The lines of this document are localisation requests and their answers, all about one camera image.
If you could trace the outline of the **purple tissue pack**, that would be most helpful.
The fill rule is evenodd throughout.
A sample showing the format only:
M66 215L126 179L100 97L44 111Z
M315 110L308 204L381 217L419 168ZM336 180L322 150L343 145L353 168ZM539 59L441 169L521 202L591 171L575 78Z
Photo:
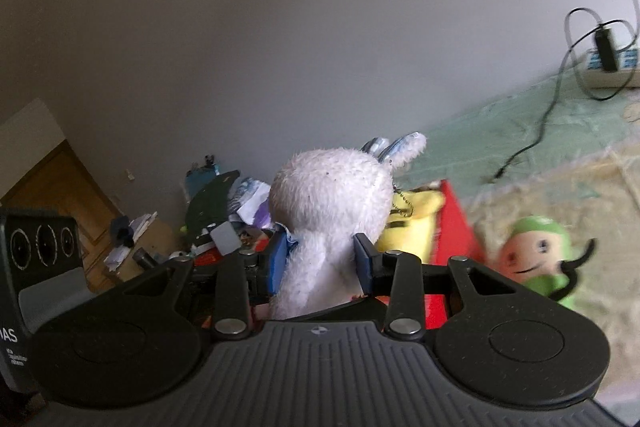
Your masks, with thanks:
M269 211L270 185L254 178L245 178L229 199L228 213L250 227L271 228Z

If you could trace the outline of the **green patterned bed sheet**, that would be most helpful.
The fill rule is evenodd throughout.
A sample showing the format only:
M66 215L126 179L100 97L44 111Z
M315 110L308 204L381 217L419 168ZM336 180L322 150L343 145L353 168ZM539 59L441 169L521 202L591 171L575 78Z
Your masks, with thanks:
M599 400L625 421L639 415L639 92L611 101L585 98L573 80L548 121L544 141L498 181L502 162L536 134L554 91L551 80L507 96L427 133L426 152L400 176L403 187L448 180L488 256L512 223L550 217L575 251L591 237L575 307L604 330L612 358Z

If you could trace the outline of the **dark green cloth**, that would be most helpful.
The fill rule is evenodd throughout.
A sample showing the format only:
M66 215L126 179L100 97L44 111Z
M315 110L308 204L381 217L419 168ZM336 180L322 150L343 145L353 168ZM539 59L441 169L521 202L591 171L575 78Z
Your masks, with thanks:
M193 243L209 225L220 225L228 220L228 195L239 176L239 170L221 173L191 199L184 218L189 243Z

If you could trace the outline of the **green bean plush toy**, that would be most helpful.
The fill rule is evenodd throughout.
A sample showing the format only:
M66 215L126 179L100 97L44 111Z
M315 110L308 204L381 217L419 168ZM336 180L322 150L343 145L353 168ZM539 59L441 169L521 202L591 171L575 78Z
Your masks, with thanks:
M578 269L596 249L597 239L589 239L582 254L574 258L570 234L563 225L544 216L528 216L514 223L499 251L496 271L574 310Z

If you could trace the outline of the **white bunny plush toy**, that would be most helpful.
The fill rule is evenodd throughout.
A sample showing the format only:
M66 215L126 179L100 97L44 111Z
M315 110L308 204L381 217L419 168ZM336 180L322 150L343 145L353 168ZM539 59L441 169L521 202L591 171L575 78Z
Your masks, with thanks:
M394 172L425 147L426 136L412 132L393 142L372 139L360 150L306 150L281 167L270 187L270 216L296 244L270 299L273 320L344 305L362 294L354 236L375 242L392 212L413 215L404 198L393 202Z

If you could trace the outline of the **yellow tiger plush toy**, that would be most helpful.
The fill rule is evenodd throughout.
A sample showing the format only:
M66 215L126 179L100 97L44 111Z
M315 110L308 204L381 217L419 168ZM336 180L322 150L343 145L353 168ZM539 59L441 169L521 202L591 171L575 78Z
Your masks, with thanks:
M403 251L430 262L445 195L439 190L395 192L378 251Z

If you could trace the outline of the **red cardboard box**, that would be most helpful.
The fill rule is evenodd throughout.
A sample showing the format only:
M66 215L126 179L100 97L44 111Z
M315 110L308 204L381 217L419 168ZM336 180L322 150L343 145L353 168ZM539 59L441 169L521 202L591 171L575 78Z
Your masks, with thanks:
M423 191L431 188L439 190L445 195L445 205L438 215L437 232L428 265L446 265L449 258L463 255L482 262L484 260L483 247L474 235L472 228L466 221L465 213L451 184L447 180L438 180L423 185L411 191ZM263 251L269 241L269 236L259 239L256 251Z

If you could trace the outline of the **black charger adapter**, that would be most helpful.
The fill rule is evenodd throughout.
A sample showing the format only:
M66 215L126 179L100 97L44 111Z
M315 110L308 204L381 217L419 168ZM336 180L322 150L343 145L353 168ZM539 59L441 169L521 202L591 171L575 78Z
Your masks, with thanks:
M599 25L596 29L594 33L594 43L597 47L601 68L605 72L617 72L617 51L610 31L604 25Z

